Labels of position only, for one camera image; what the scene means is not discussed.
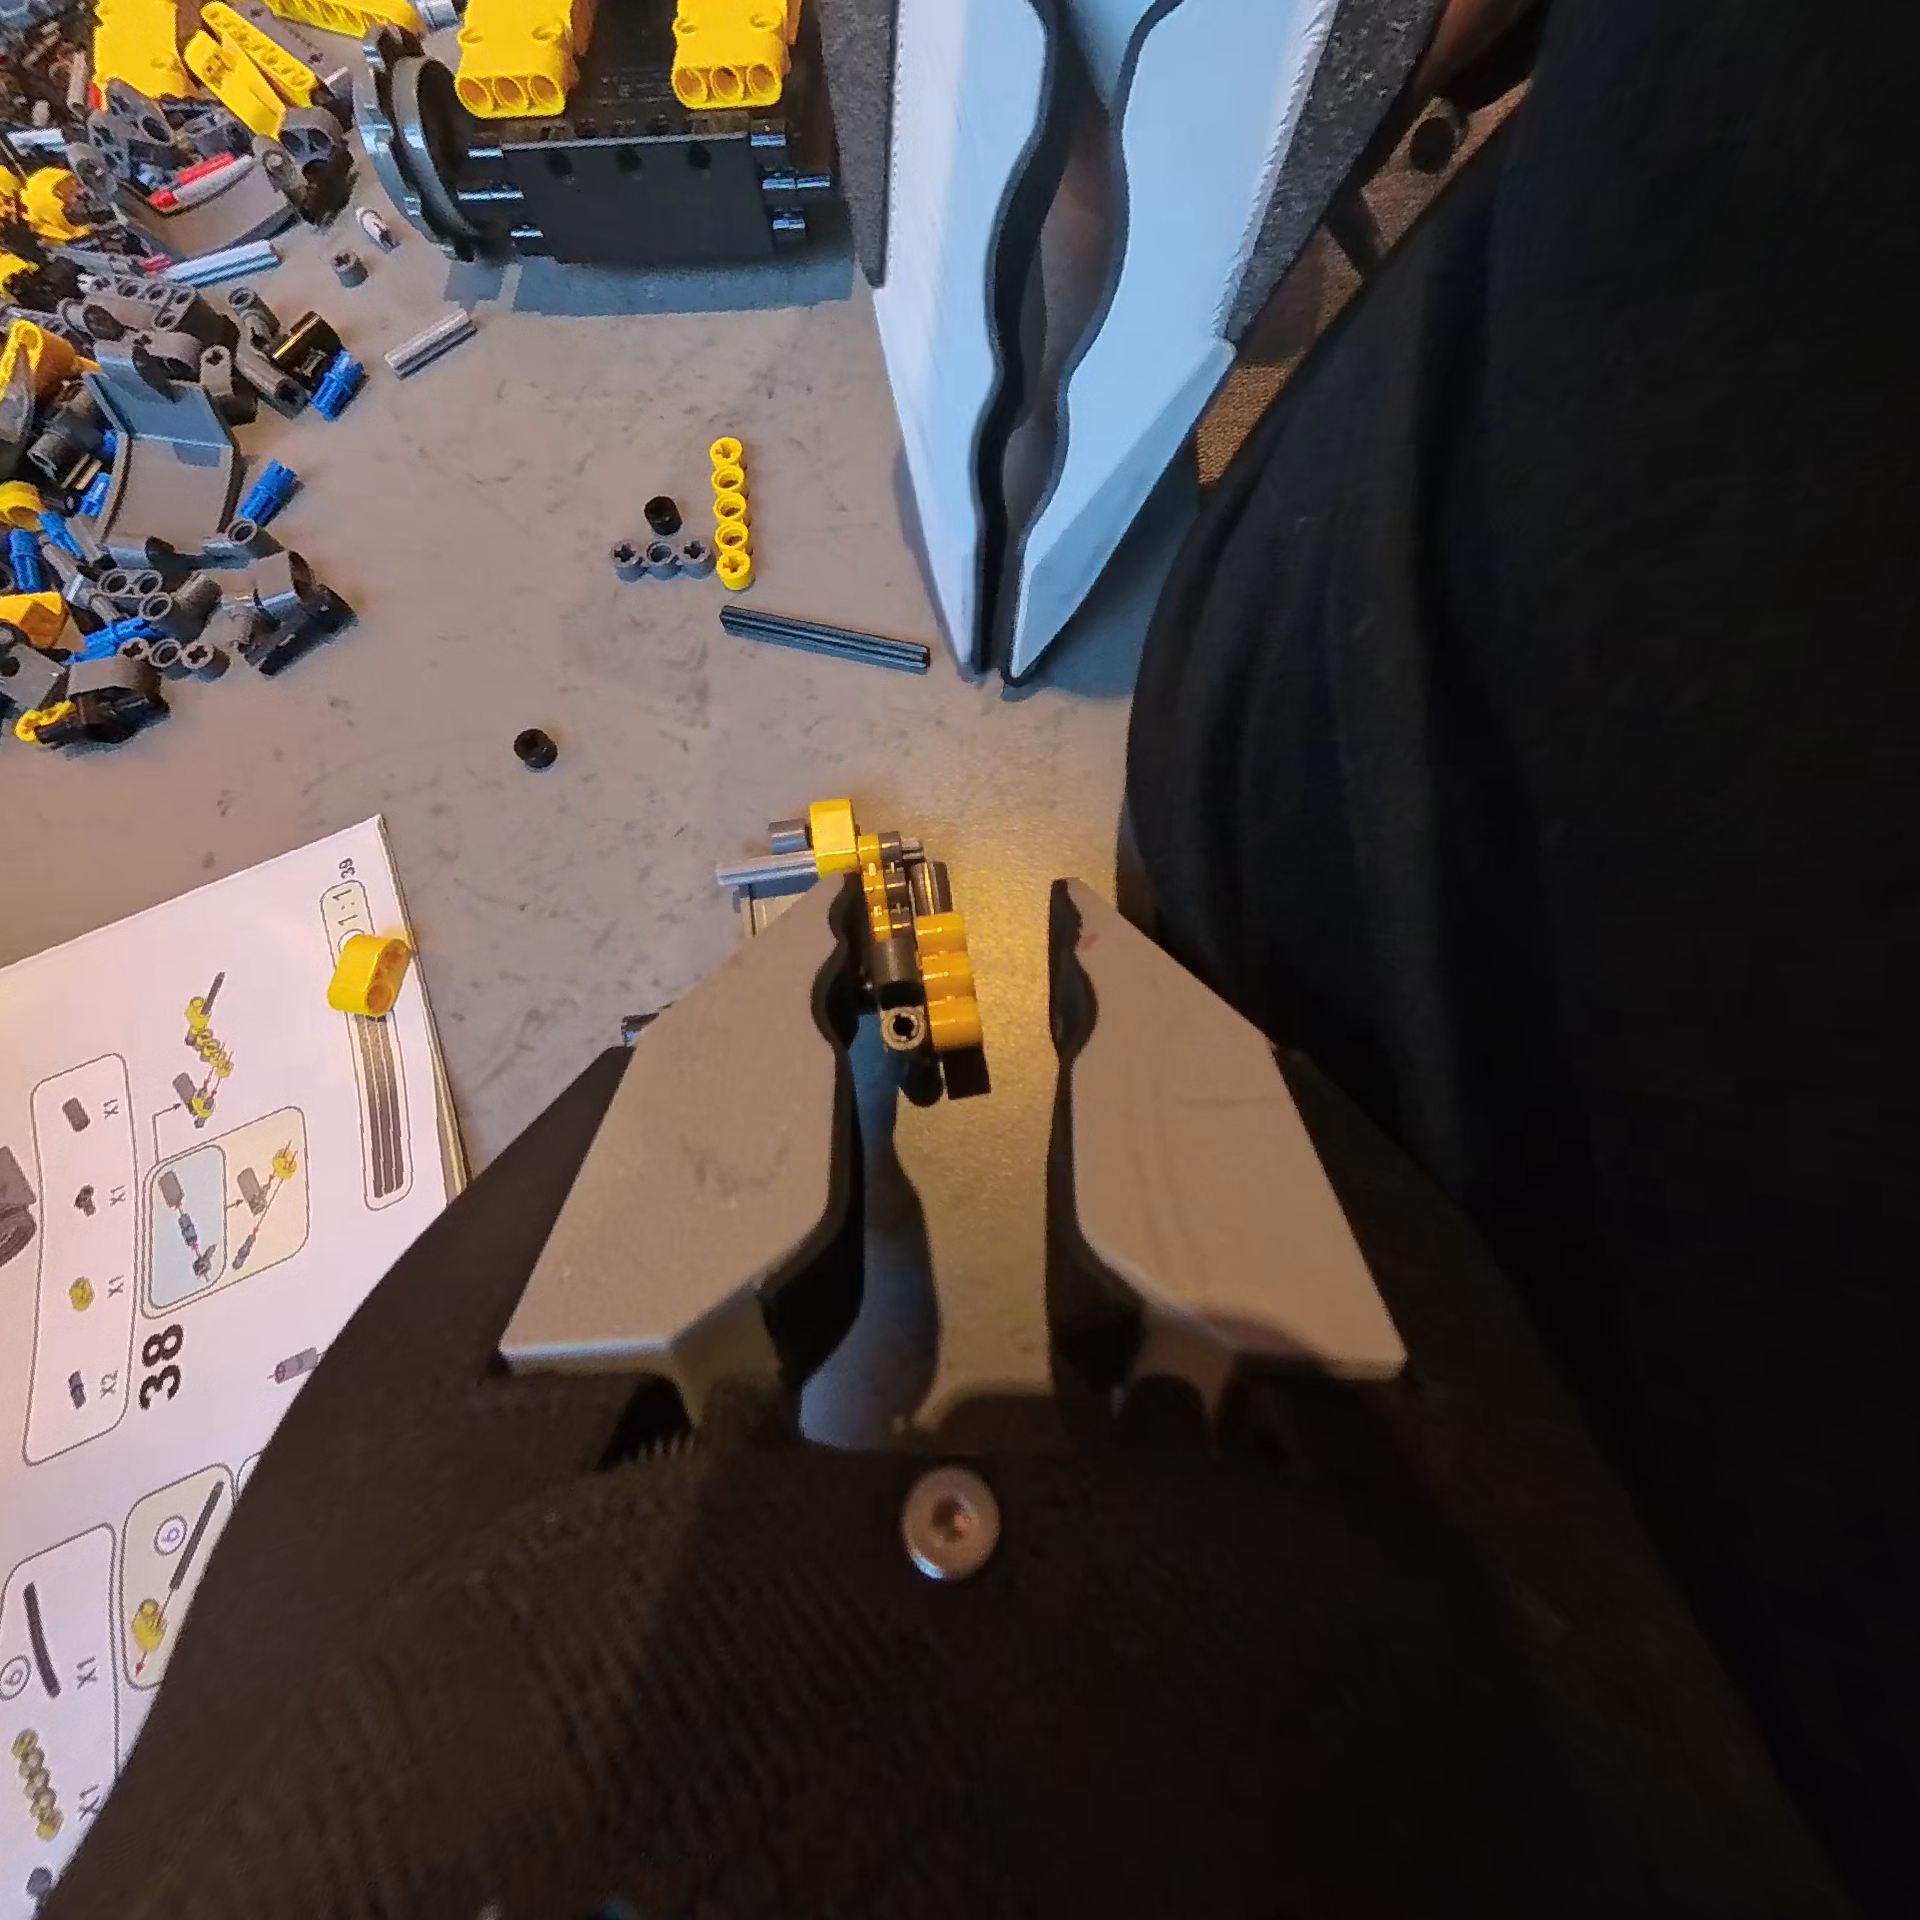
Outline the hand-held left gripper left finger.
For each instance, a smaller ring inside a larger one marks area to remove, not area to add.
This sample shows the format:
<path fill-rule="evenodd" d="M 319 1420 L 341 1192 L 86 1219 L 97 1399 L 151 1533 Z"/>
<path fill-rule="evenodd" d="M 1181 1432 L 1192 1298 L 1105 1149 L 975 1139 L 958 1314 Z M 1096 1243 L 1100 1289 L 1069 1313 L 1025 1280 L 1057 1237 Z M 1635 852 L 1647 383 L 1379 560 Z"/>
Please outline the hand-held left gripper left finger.
<path fill-rule="evenodd" d="M 668 1381 L 693 1421 L 795 1399 L 862 1301 L 855 876 L 819 881 L 629 1048 L 499 1339 L 517 1376 Z"/>

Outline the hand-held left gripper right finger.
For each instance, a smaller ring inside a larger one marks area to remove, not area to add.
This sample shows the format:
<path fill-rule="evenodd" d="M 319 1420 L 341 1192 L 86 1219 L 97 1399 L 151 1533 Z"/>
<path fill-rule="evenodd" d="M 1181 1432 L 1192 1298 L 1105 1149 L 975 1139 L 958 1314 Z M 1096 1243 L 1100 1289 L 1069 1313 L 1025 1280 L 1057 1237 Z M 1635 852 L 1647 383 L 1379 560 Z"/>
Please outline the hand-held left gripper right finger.
<path fill-rule="evenodd" d="M 1084 881 L 1046 896 L 1046 1344 L 1115 1421 L 1406 1376 L 1407 1347 L 1277 1052 Z"/>

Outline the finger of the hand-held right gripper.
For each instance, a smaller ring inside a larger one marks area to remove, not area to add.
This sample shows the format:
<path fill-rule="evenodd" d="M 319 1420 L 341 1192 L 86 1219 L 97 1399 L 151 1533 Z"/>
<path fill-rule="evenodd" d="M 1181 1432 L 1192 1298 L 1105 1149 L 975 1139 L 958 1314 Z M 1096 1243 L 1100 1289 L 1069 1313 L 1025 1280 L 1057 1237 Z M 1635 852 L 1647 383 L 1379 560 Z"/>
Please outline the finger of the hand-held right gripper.
<path fill-rule="evenodd" d="M 1003 458 L 1030 370 L 1024 290 L 1065 159 L 1067 21 L 1046 3 L 895 7 L 873 316 L 928 600 L 975 674 L 1019 674 Z"/>
<path fill-rule="evenodd" d="M 1144 5 L 1126 41 L 1096 47 L 1120 227 L 1015 541 L 1007 682 L 1072 621 L 1229 368 L 1231 301 L 1335 17 L 1332 3 Z"/>

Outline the grey yellow brick assembly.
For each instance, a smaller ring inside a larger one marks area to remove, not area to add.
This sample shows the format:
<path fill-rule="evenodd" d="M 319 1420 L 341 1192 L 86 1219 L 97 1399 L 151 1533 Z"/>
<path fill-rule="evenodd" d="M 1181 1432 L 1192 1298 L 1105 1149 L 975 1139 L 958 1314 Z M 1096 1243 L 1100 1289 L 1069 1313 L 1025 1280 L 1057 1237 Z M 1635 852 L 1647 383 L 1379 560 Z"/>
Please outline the grey yellow brick assembly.
<path fill-rule="evenodd" d="M 820 881 L 790 898 L 729 898 L 743 928 L 759 936 L 815 890 L 846 909 L 839 936 L 846 964 L 832 995 L 852 1017 L 870 1023 L 901 1096 L 928 1109 L 987 1093 L 992 1080 L 969 931 L 953 903 L 945 864 L 928 852 L 907 871 L 880 876 L 867 869 Z"/>

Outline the short black axle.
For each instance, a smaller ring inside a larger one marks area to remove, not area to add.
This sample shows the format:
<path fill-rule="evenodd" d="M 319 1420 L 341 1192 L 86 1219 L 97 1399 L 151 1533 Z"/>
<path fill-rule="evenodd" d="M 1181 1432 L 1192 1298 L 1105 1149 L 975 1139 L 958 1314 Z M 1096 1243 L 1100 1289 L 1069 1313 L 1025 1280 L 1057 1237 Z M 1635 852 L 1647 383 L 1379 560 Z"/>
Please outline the short black axle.
<path fill-rule="evenodd" d="M 880 665 L 915 677 L 924 677 L 931 669 L 931 649 L 919 641 L 895 641 L 840 628 L 820 620 L 753 609 L 725 607 L 717 616 L 727 633 L 790 652 L 843 658 L 856 665 Z"/>

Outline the instruction booklet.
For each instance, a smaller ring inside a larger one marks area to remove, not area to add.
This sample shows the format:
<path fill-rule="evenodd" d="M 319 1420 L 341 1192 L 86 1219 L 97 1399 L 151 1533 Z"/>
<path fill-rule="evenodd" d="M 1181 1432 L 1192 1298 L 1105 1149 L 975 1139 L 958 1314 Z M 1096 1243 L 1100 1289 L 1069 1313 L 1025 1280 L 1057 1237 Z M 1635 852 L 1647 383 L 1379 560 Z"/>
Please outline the instruction booklet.
<path fill-rule="evenodd" d="M 253 1471 L 463 1186 L 372 817 L 1 975 L 1 1869 L 33 1915 L 104 1809 Z"/>

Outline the black yellow vehicle model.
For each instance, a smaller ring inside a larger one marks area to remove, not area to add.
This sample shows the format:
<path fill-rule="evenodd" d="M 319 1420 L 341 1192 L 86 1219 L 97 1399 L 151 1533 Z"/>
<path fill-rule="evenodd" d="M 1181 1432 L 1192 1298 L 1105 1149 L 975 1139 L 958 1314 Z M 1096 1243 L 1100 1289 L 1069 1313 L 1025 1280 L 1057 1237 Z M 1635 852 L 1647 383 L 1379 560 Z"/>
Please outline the black yellow vehicle model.
<path fill-rule="evenodd" d="M 355 124 L 396 212 L 446 257 L 593 271 L 759 268 L 849 241 L 819 31 L 771 105 L 686 108 L 672 5 L 598 5 L 557 111 L 484 119 L 417 33 L 364 44 Z"/>

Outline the small yellow curved piece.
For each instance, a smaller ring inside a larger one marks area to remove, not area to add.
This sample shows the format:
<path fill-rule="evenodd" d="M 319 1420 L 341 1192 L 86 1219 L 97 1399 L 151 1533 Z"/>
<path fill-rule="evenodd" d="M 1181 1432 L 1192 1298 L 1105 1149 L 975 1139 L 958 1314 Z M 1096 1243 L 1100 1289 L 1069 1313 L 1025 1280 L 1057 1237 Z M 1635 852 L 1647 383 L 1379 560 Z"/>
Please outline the small yellow curved piece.
<path fill-rule="evenodd" d="M 414 951 L 397 936 L 355 933 L 342 940 L 326 983 L 326 1005 L 344 1017 L 387 1017 L 414 964 Z"/>

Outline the person's dark clothed body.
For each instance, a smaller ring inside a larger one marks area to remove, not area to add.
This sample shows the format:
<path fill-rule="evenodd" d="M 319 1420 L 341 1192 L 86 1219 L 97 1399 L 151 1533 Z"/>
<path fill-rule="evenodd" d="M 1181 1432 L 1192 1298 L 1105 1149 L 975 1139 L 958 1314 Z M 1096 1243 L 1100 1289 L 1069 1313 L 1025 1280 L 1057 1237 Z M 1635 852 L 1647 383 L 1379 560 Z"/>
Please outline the person's dark clothed body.
<path fill-rule="evenodd" d="M 1527 1293 L 1916 1915 L 1916 5 L 1545 5 L 1238 445 L 1126 809 L 1175 953 Z"/>

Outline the spread of yellow brick panels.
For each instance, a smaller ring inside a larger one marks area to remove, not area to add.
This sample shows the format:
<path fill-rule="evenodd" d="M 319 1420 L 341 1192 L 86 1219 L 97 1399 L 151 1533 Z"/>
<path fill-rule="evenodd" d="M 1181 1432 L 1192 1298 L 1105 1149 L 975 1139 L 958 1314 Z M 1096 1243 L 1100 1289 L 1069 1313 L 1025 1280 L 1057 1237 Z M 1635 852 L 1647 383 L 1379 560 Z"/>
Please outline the spread of yellow brick panels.
<path fill-rule="evenodd" d="M 113 92 L 152 105 L 212 101 L 253 136 L 287 130 L 294 111 L 334 108 L 337 60 L 304 31 L 361 41 L 424 33 L 432 7 L 403 3 L 97 3 L 91 5 L 81 104 Z"/>

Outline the grey curved panel piece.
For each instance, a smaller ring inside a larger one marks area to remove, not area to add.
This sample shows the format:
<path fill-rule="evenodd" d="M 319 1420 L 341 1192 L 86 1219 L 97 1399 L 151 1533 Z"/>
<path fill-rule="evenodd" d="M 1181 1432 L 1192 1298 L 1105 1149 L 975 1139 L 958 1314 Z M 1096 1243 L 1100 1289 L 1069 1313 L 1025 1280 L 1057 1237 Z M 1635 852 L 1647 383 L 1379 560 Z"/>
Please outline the grey curved panel piece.
<path fill-rule="evenodd" d="M 121 568 L 193 562 L 236 505 L 237 445 L 193 379 L 104 352 L 86 389 L 116 434 L 97 539 Z"/>

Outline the pile of small brick pieces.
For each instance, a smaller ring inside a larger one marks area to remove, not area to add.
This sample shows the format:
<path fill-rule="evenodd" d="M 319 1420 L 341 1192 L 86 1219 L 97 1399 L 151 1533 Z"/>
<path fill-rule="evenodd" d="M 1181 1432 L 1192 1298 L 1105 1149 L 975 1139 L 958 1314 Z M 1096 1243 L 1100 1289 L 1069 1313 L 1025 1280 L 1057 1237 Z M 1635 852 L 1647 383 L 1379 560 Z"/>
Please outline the pile of small brick pieces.
<path fill-rule="evenodd" d="M 113 92 L 63 152 L 4 129 L 4 738 L 104 752 L 172 712 L 177 682 L 260 679 L 355 624 L 275 521 L 299 476 L 241 449 L 260 417 L 336 421 L 366 368 L 315 308 L 271 312 L 255 277 L 351 185 L 342 101 L 253 136 L 212 101 Z M 121 568 L 97 539 L 116 434 L 89 393 L 101 354 L 203 387 L 237 445 L 227 529 L 198 560 Z"/>

